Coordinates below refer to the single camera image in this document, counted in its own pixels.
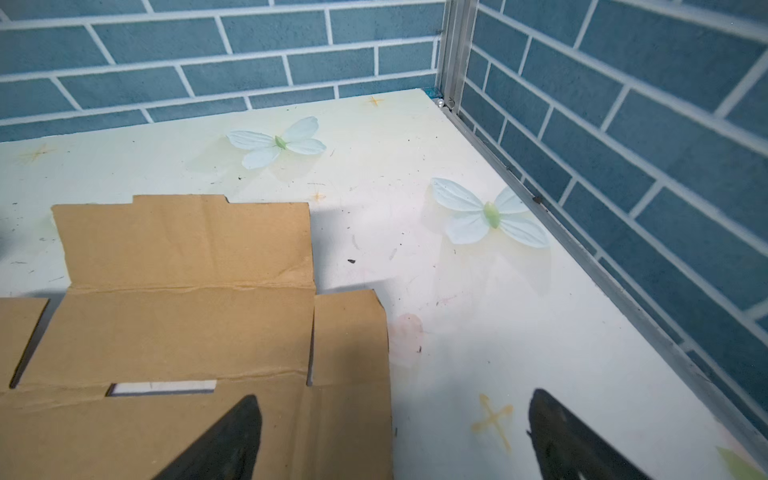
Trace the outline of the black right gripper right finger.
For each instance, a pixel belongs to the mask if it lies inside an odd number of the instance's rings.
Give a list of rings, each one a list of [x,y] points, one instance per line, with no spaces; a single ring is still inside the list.
[[[533,392],[528,419],[544,479],[649,479],[544,389]]]

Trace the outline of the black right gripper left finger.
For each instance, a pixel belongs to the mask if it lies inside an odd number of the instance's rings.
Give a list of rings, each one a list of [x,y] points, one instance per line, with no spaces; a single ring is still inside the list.
[[[261,430],[257,397],[246,395],[155,479],[251,479]]]

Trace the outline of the brown cardboard box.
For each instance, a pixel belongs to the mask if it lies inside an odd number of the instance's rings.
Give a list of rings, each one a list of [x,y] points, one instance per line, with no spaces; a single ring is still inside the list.
[[[1,475],[155,479],[244,396],[251,479],[389,479],[386,313],[316,291],[305,203],[56,205],[71,284],[1,302]]]

